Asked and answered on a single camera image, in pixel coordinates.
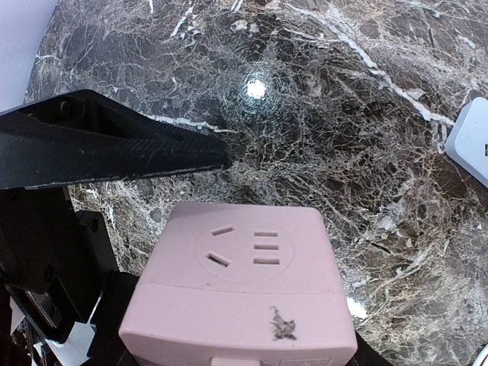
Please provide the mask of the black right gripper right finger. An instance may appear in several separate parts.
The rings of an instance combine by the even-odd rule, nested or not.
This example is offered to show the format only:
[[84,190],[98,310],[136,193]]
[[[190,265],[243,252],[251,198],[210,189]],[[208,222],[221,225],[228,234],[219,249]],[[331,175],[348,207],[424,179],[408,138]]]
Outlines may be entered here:
[[388,360],[378,354],[368,343],[355,333],[358,349],[352,357],[352,366],[393,366]]

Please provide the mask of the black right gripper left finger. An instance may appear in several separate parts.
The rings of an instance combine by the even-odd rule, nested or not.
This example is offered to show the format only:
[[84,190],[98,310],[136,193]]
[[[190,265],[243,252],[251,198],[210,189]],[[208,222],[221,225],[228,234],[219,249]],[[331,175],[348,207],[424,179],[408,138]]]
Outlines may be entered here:
[[158,178],[227,169],[228,145],[84,89],[1,114],[1,188]]

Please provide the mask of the pink cube socket adapter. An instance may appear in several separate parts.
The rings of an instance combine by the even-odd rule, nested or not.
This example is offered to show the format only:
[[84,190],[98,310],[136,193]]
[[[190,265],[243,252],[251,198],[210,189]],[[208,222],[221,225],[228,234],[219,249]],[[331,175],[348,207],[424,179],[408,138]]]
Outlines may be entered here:
[[307,207],[177,204],[119,335],[141,365],[344,365],[358,348]]

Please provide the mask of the blue power strip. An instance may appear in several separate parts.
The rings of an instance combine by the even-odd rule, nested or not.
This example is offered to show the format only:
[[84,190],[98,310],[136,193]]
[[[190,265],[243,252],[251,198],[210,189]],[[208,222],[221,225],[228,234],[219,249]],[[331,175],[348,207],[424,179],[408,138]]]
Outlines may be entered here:
[[485,98],[475,98],[459,113],[445,144],[445,152],[487,187],[487,110]]

